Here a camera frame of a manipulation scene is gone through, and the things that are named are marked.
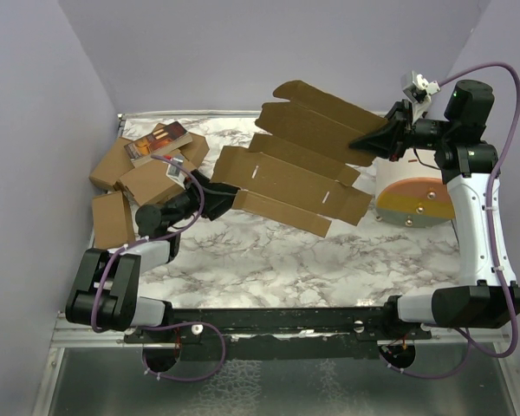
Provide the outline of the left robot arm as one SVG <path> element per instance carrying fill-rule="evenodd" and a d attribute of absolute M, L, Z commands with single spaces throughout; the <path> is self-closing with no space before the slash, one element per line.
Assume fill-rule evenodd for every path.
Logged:
<path fill-rule="evenodd" d="M 168 340 L 174 330 L 172 305 L 139 296 L 140 278 L 178 255 L 181 233 L 189 227 L 175 230 L 175 225 L 221 217 L 238 191 L 232 185 L 212 183 L 194 170 L 180 194 L 163 204 L 142 205 L 135 214 L 140 240 L 118 249 L 84 252 L 65 307 L 67 321 L 98 333 L 144 327 L 152 340 Z"/>

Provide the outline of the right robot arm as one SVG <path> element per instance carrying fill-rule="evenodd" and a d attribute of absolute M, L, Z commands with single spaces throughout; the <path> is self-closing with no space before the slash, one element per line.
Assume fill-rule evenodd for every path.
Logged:
<path fill-rule="evenodd" d="M 397 161 L 424 149 L 434 159 L 452 200 L 460 248 L 460 284 L 428 295 L 399 296 L 380 321 L 399 339 L 413 323 L 442 328 L 501 328 L 520 313 L 520 286 L 510 266 L 498 210 L 497 149 L 483 141 L 494 103 L 491 86 L 458 81 L 443 120 L 414 118 L 413 104 L 396 102 L 382 128 L 350 148 Z"/>

